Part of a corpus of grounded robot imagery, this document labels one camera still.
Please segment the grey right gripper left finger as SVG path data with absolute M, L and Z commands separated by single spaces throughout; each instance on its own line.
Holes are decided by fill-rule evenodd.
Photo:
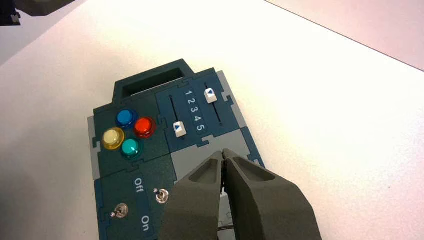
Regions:
M 216 240 L 223 153 L 214 152 L 171 189 L 159 240 Z

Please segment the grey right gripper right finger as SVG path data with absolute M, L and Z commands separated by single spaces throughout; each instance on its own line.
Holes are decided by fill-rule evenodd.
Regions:
M 295 183 L 230 149 L 222 155 L 237 240 L 322 239 L 313 207 Z

